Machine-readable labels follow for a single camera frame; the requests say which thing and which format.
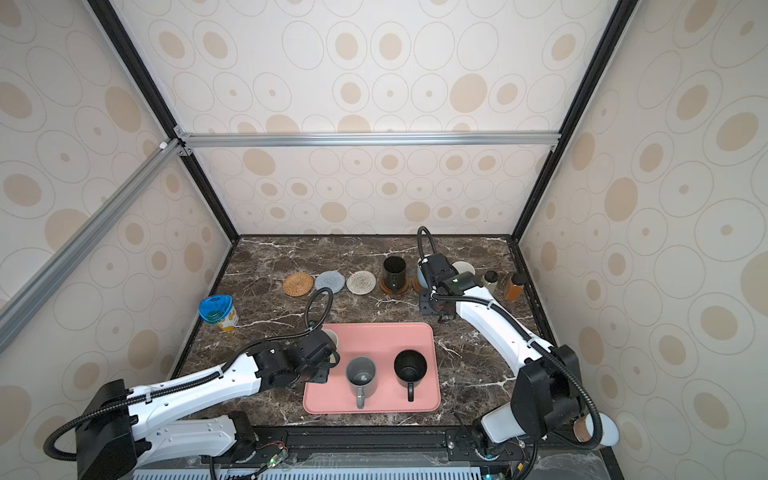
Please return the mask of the pink white mug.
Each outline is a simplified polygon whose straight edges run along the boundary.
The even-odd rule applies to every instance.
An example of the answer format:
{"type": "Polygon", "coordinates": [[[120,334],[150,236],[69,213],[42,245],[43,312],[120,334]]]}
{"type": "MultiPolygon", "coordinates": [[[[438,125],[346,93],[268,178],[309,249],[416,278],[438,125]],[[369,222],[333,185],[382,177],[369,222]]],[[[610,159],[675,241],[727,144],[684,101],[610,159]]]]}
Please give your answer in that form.
{"type": "Polygon", "coordinates": [[[456,261],[452,264],[453,268],[459,273],[470,273],[471,275],[476,274],[475,267],[466,261],[456,261]]]}

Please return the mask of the black mug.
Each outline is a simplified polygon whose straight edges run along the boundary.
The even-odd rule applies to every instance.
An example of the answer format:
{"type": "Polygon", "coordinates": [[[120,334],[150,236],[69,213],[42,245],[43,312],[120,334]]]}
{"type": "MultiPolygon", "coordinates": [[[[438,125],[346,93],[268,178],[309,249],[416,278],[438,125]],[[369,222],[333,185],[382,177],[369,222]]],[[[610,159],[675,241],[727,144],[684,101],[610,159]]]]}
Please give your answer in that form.
{"type": "Polygon", "coordinates": [[[409,402],[415,400],[415,388],[428,371],[426,357],[417,350],[403,350],[394,359],[394,372],[398,382],[407,390],[409,402]]]}
{"type": "Polygon", "coordinates": [[[400,289],[406,279],[406,261],[400,256],[388,256],[383,262],[383,276],[385,284],[392,290],[400,289]]]}

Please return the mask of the grey mug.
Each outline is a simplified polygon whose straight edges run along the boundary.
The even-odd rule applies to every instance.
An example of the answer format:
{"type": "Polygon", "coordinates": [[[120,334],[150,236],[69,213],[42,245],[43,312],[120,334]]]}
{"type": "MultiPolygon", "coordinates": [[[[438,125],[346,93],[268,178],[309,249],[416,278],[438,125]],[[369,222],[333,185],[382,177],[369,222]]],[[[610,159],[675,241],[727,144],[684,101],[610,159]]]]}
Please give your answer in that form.
{"type": "Polygon", "coordinates": [[[346,379],[355,397],[356,407],[362,410],[366,401],[377,389],[377,369],[375,362],[366,356],[353,358],[346,367],[346,379]]]}

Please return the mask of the woven rattan coaster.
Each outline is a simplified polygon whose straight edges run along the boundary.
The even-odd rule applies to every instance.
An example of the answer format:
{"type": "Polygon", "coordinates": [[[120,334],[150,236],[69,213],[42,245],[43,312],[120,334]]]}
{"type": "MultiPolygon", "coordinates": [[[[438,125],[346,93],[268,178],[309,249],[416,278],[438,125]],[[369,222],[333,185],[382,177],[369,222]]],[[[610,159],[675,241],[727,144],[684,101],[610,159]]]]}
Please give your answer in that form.
{"type": "Polygon", "coordinates": [[[283,281],[283,291],[286,295],[297,298],[309,294],[314,288],[314,279],[304,272],[290,274],[283,281]]]}

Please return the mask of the multicolour stitched white coaster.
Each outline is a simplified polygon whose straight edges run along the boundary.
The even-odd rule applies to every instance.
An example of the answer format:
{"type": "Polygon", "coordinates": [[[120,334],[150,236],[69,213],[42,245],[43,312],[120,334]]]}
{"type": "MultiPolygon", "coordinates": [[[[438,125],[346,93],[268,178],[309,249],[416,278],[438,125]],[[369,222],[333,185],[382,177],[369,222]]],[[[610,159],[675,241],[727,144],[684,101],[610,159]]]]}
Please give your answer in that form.
{"type": "Polygon", "coordinates": [[[367,295],[377,286],[377,277],[370,271],[357,271],[351,274],[346,281],[347,289],[354,295],[367,295]]]}

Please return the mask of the light blue woven coaster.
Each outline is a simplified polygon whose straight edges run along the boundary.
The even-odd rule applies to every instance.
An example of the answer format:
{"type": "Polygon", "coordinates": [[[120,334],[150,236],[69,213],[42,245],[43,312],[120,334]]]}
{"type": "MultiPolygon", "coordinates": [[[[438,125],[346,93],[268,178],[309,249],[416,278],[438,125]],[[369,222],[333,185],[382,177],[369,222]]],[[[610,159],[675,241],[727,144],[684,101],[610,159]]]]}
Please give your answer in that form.
{"type": "Polygon", "coordinates": [[[315,278],[314,287],[316,290],[328,288],[333,294],[338,294],[345,287],[345,284],[345,277],[339,271],[329,270],[320,273],[315,278]]]}

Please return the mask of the light blue mug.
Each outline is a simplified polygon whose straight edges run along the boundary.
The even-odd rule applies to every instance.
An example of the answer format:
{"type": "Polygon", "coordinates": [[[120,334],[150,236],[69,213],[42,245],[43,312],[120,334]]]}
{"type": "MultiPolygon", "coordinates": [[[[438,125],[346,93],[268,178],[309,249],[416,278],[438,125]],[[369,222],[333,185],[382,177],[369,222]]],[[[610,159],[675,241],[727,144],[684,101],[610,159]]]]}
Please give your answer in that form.
{"type": "Polygon", "coordinates": [[[426,279],[425,279],[425,277],[423,275],[423,272],[422,272],[420,267],[417,268],[417,280],[418,280],[419,285],[422,288],[427,288],[428,287],[427,281],[426,281],[426,279]]]}

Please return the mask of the green white mug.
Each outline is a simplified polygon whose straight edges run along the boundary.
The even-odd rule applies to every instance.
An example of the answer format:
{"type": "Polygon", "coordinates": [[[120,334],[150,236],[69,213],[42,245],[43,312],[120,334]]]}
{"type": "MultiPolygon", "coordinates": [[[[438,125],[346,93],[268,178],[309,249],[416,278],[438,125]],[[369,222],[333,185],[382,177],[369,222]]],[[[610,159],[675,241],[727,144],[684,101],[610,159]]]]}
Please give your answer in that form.
{"type": "Polygon", "coordinates": [[[337,334],[333,330],[325,329],[325,328],[322,329],[322,332],[329,339],[329,348],[333,352],[337,351],[338,350],[338,343],[339,343],[339,338],[338,338],[337,334]]]}

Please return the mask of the blue lidded white cup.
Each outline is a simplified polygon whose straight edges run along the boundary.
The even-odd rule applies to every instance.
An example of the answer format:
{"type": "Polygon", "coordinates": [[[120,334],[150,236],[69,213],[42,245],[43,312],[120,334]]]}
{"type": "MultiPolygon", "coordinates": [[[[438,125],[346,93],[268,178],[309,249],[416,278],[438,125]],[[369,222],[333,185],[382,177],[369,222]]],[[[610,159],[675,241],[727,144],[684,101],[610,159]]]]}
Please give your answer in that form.
{"type": "Polygon", "coordinates": [[[239,321],[230,295],[215,295],[203,299],[199,304],[198,313],[206,323],[225,332],[234,330],[239,321]]]}

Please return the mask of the clear bottle black cap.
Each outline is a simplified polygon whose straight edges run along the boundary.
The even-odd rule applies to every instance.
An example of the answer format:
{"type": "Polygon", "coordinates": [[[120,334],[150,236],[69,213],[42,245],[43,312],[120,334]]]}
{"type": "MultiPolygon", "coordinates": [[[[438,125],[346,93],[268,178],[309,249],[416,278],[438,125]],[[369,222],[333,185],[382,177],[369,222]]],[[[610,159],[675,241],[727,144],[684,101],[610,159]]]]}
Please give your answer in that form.
{"type": "Polygon", "coordinates": [[[482,278],[482,283],[491,293],[494,293],[498,287],[500,276],[495,270],[487,270],[482,278]]]}

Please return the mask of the orange bottle black cap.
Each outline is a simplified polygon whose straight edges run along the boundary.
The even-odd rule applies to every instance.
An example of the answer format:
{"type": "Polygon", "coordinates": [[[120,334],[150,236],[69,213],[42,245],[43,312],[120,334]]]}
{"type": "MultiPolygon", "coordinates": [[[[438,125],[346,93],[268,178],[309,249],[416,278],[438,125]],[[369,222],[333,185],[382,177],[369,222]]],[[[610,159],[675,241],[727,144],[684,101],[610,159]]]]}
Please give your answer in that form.
{"type": "Polygon", "coordinates": [[[504,298],[510,302],[517,301],[523,294],[527,281],[528,277],[525,273],[515,272],[511,274],[504,291],[504,298]]]}

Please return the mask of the pink tray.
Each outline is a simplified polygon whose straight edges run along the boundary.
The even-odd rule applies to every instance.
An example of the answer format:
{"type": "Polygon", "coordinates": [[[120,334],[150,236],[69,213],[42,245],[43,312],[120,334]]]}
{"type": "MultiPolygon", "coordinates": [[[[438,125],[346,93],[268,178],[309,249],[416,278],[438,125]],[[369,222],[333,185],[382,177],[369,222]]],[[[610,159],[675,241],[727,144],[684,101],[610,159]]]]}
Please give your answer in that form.
{"type": "Polygon", "coordinates": [[[433,330],[423,322],[338,323],[325,328],[337,340],[339,364],[330,370],[326,383],[307,383],[303,407],[310,414],[362,414],[432,412],[441,403],[440,383],[433,330]],[[415,385],[415,398],[408,400],[407,385],[394,368],[397,354],[415,350],[426,359],[425,377],[415,385]],[[348,364],[367,357],[375,364],[374,390],[364,406],[357,406],[356,393],[346,376],[348,364]]]}

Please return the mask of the aluminium back crossbar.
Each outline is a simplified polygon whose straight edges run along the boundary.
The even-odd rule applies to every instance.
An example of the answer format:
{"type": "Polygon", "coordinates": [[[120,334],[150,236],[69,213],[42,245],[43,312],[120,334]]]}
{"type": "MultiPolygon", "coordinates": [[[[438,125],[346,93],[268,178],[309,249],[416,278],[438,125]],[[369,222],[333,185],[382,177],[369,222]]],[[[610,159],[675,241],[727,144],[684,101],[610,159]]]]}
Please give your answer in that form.
{"type": "Polygon", "coordinates": [[[187,133],[180,141],[195,148],[407,147],[557,145],[557,131],[369,132],[369,133],[187,133]]]}

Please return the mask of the black right corner post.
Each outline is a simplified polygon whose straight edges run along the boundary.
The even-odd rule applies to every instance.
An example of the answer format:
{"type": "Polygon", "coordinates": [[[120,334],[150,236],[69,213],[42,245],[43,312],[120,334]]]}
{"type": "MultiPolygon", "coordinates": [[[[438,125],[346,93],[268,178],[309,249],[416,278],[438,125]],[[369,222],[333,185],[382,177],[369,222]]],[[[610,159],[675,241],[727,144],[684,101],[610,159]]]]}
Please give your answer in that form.
{"type": "Polygon", "coordinates": [[[587,65],[586,72],[579,84],[563,124],[559,130],[557,145],[548,154],[542,170],[528,196],[520,219],[511,234],[511,241],[518,245],[522,240],[540,202],[552,180],[566,148],[578,127],[586,108],[602,78],[608,63],[638,5],[638,0],[620,0],[611,14],[606,29],[597,43],[596,50],[587,65]]]}

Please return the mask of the black corner frame post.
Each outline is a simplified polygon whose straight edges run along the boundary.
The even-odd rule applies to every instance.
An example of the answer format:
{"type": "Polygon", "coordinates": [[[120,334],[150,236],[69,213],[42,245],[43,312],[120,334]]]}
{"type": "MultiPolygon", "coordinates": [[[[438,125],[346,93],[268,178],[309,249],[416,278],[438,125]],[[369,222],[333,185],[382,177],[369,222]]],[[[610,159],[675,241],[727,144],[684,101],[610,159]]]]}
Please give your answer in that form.
{"type": "Polygon", "coordinates": [[[163,132],[171,140],[178,140],[185,149],[185,152],[181,155],[182,163],[202,194],[219,226],[223,229],[224,234],[230,243],[235,245],[240,239],[240,234],[237,232],[229,215],[225,212],[222,202],[214,192],[211,182],[204,173],[198,159],[182,139],[176,118],[147,69],[133,40],[119,19],[118,12],[110,1],[88,0],[86,4],[93,12],[97,22],[102,27],[117,56],[127,69],[163,132]]]}

